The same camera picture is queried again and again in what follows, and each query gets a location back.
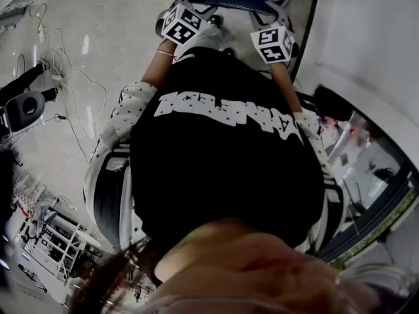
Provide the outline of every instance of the wrist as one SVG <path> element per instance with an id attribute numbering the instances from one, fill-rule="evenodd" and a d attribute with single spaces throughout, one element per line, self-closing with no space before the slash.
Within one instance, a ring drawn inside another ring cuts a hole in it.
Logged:
<path id="1" fill-rule="evenodd" d="M 284 63 L 272 63 L 269 66 L 272 74 L 289 77 L 287 66 Z"/>
<path id="2" fill-rule="evenodd" d="M 174 54 L 176 48 L 177 48 L 176 43 L 172 42 L 171 40 L 166 39 L 160 43 L 160 45 L 157 47 L 157 50 L 167 52 L 168 54 Z"/>

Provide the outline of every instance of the hair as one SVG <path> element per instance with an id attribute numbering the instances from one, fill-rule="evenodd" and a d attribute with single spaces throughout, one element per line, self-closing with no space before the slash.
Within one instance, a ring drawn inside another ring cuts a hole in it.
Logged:
<path id="1" fill-rule="evenodd" d="M 73 295 L 70 314 L 108 313 L 118 306 L 125 292 L 112 301 L 113 305 L 109 306 L 107 301 L 119 287 L 128 289 L 128 286 L 136 284 L 145 275 L 140 266 L 146 266 L 154 256 L 153 251 L 147 253 L 143 251 L 148 242 L 150 242 L 148 237 L 142 239 L 112 256 L 96 269 L 85 284 L 79 285 L 80 289 Z M 126 279 L 129 275 L 135 277 L 127 284 Z"/>

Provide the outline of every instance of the jacket sleeve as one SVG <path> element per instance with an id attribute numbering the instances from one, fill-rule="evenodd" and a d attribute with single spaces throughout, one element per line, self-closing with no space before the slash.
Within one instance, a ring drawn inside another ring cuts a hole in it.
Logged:
<path id="1" fill-rule="evenodd" d="M 88 215 L 114 247 L 124 248 L 129 245 L 132 229 L 138 228 L 137 225 L 132 225 L 133 220 L 131 220 L 134 201 L 130 171 L 130 133 L 156 92 L 154 86 L 145 82 L 135 82 L 124 87 L 120 93 L 118 106 L 113 110 L 111 119 L 100 135 L 84 177 L 83 194 Z M 121 171 L 124 172 L 123 176 L 118 175 Z M 104 177 L 112 181 L 112 185 L 104 184 Z M 94 205 L 95 195 L 96 203 L 103 205 Z M 118 201 L 106 201 L 108 197 L 117 197 L 115 199 Z M 110 227 L 106 227 L 105 223 L 117 218 L 112 216 L 112 205 L 115 204 L 120 204 L 120 215 L 110 233 Z M 96 220 L 98 214 L 95 217 L 95 210 L 101 213 L 98 220 Z"/>
<path id="2" fill-rule="evenodd" d="M 319 135 L 319 123 L 312 116 L 304 113 L 294 113 L 294 117 L 316 153 L 325 183 L 321 217 L 313 225 L 307 240 L 296 249 L 302 252 L 314 249 L 314 252 L 318 252 L 340 231 L 346 217 L 347 206 L 344 205 L 342 189 L 336 182 L 332 167 L 323 147 L 323 141 Z"/>

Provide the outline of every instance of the black t-shirt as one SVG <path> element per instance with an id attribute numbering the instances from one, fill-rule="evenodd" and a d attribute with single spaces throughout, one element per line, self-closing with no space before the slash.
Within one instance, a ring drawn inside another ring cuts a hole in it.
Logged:
<path id="1" fill-rule="evenodd" d="M 301 244 L 321 216 L 323 175 L 281 92 L 222 52 L 186 55 L 131 133 L 143 231 L 167 252 L 205 223 L 239 218 Z"/>

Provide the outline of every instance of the bracelet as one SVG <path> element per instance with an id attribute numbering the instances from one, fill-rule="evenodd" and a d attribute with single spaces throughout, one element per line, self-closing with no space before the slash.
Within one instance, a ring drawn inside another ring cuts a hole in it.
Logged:
<path id="1" fill-rule="evenodd" d="M 173 54 L 169 54 L 168 52 L 165 52 L 165 51 L 161 51 L 161 50 L 156 50 L 157 52 L 159 52 L 159 53 L 161 53 L 161 54 L 165 54 L 165 55 L 168 55 L 168 56 L 171 56 L 171 57 L 174 57 L 175 55 L 173 55 Z"/>

